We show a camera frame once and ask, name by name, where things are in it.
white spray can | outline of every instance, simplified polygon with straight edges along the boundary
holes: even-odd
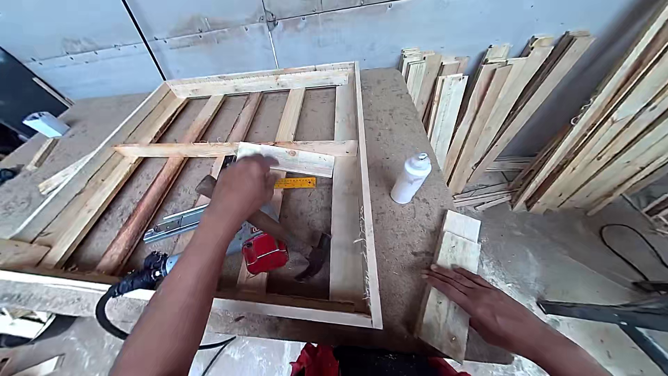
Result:
[[[418,153],[406,159],[390,197],[396,203],[409,203],[431,171],[432,163],[427,153]]]

red cloth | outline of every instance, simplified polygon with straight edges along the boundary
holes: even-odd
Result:
[[[293,366],[290,376],[296,376],[299,371],[306,369],[305,376],[338,376],[339,362],[334,357],[332,346],[311,343],[304,345],[297,361],[290,362]]]
[[[467,372],[457,372],[443,358],[428,358],[427,361],[433,369],[438,371],[438,376],[471,376]]]

workbench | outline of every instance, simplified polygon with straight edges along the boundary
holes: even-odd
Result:
[[[214,305],[207,326],[209,331],[435,355],[434,350],[415,339],[412,332],[425,290],[420,270],[433,260],[445,212],[454,208],[452,196],[438,166],[432,162],[431,175],[410,203],[399,205],[391,200],[389,192],[408,157],[424,151],[429,153],[432,161],[436,159],[405,82],[397,70],[362,71],[361,85],[383,329],[228,312]],[[334,95],[333,88],[307,90],[295,140],[333,139]],[[0,207],[0,232],[8,231],[13,221],[21,221],[39,205],[43,197],[37,190],[38,183],[93,150],[108,131],[145,97],[146,94],[133,94],[80,100],[63,114],[61,118],[71,126],[71,130],[62,137],[44,165],[34,172],[23,172],[0,187],[0,201],[3,203]],[[271,92],[263,96],[247,141],[273,140],[286,99],[287,92]],[[228,98],[202,140],[218,141],[227,134],[243,103],[241,96]],[[201,100],[189,102],[162,135],[160,142],[176,142],[180,132],[192,122],[203,105]],[[3,160],[0,166],[26,164],[44,140],[40,134],[33,137]],[[192,207],[198,197],[194,188],[208,174],[212,162],[213,159],[206,158],[188,160],[153,218],[152,225],[165,215]],[[144,159],[69,259],[67,267],[70,270],[94,268],[163,164],[164,159],[161,158]],[[302,236],[311,236],[313,230],[328,231],[330,197],[331,180],[328,179],[319,178],[315,189],[285,190],[281,223]],[[175,244],[176,237],[138,245],[127,270],[141,265],[151,251],[171,253]],[[234,287],[241,263],[240,254],[226,258],[219,287]],[[323,271],[307,284],[298,284],[288,277],[293,275],[290,272],[294,269],[301,270],[303,267],[303,262],[291,260],[283,270],[270,272],[267,292],[279,290],[283,294],[327,298],[329,266],[325,265]],[[46,285],[0,281],[1,306],[93,316],[99,297],[99,293],[85,290],[67,291]],[[136,321],[144,305],[145,302],[140,300],[121,297],[108,304],[107,312],[112,321],[127,327]],[[487,345],[473,329],[469,333],[467,359],[492,363],[512,361],[509,353]]]

hand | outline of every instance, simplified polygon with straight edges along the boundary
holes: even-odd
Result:
[[[422,277],[471,316],[471,327],[488,343],[532,358],[538,346],[563,337],[521,303],[463,268],[432,265]]]
[[[276,176],[269,167],[278,162],[255,154],[239,159],[223,169],[207,208],[212,215],[235,215],[240,223],[269,200],[274,193]]]

yellow ruler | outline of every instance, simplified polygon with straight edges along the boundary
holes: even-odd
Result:
[[[276,180],[274,189],[280,188],[315,188],[314,177],[286,177]]]

